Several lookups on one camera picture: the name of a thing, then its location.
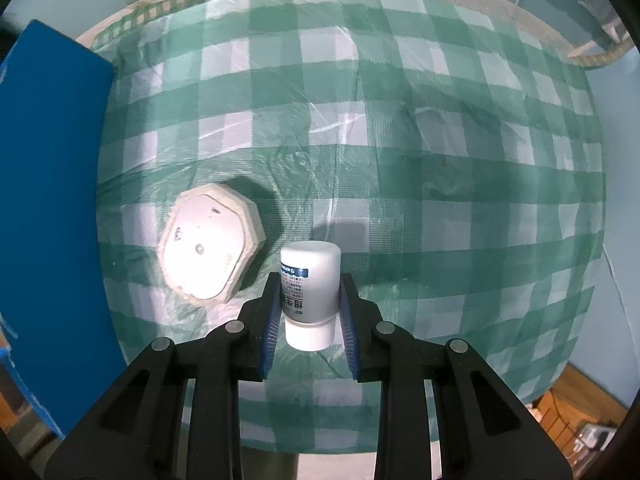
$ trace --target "bottle label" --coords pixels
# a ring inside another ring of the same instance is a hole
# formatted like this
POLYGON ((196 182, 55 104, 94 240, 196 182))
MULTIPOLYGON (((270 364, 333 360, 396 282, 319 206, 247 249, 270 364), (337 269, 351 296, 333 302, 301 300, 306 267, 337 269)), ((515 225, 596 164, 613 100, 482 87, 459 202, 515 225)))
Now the bottle label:
POLYGON ((299 269, 280 264, 280 290, 282 292, 282 309, 290 318, 301 317, 305 282, 309 277, 309 269, 299 269))

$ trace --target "checkered fabric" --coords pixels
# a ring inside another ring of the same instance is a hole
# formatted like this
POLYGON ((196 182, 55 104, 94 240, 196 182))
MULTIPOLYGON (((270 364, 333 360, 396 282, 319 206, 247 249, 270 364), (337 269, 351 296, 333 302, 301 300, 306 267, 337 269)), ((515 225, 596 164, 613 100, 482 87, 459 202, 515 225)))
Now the checkered fabric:
MULTIPOLYGON (((439 0, 209 0, 98 52, 117 70, 98 236, 128 360, 232 319, 285 243, 314 238, 340 245, 385 319, 468 340, 523 402, 558 377, 603 236, 583 69, 439 0), (207 310, 165 285, 156 245, 177 195, 211 182, 257 204, 267 243, 238 296, 207 310)), ((241 384, 243 443, 375 450, 380 386, 351 380, 339 344, 299 352, 283 332, 268 380, 241 384)))

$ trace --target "white bottle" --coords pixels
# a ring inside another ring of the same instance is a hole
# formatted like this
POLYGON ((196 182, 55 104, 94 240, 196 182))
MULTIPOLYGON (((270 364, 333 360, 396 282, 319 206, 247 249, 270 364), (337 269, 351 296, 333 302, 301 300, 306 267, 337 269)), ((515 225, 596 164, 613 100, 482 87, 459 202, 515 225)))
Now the white bottle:
POLYGON ((335 335, 340 293, 340 247, 329 242, 292 242, 280 250, 282 310, 287 343, 313 352, 335 335))

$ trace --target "metal screw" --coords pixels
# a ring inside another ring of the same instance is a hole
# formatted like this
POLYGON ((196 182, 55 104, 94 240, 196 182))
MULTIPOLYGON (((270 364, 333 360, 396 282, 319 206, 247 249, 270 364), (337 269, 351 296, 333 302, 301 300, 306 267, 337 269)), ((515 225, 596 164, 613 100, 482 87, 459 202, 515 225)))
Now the metal screw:
POLYGON ((235 319, 233 321, 229 321, 225 325, 225 328, 227 332, 231 332, 232 334, 235 334, 236 332, 242 332, 242 329, 244 328, 244 323, 242 321, 238 321, 237 319, 235 319))
POLYGON ((391 334, 395 329, 396 326, 388 321, 380 321, 376 325, 376 330, 381 334, 391 334))
POLYGON ((151 348, 153 348, 157 352, 161 352, 162 350, 166 350, 167 348, 169 348, 170 344, 171 340, 168 337, 156 337, 151 342, 151 348))
POLYGON ((469 350, 469 345, 466 344, 466 341, 464 341, 463 339, 454 339, 451 343, 449 343, 449 346, 454 352, 457 352, 459 354, 463 354, 467 350, 469 350))

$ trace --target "blue panel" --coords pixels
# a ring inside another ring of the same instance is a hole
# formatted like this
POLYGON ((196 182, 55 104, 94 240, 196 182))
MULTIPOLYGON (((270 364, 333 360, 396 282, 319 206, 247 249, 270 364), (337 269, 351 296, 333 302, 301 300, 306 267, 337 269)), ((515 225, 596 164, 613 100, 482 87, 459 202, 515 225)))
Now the blue panel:
POLYGON ((12 359, 63 433, 124 370, 95 186, 113 68, 40 22, 0 66, 0 310, 12 359))

